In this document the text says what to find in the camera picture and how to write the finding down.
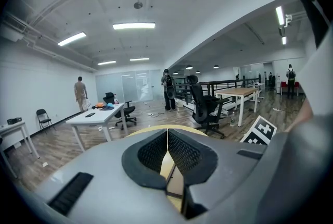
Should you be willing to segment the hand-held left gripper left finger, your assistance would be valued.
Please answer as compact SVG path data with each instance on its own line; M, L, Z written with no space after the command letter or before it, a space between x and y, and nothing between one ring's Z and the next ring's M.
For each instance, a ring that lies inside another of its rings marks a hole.
M123 152L121 159L123 170L139 186L165 190L167 182L160 172L166 153L167 130L154 131Z

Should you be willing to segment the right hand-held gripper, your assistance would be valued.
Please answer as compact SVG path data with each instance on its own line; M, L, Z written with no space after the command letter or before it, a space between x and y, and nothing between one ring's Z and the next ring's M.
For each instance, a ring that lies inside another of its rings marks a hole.
M263 120L255 123L242 142L265 145L263 161L275 150L259 178L273 176L259 201L255 223L318 223L327 218L332 197L332 115L315 116L290 132L273 133Z

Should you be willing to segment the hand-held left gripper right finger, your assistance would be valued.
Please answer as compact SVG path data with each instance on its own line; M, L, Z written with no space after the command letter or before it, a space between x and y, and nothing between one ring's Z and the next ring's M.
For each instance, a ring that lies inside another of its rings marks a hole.
M184 178L184 186L205 183L217 168L217 153L198 142L192 133L168 130L168 151Z

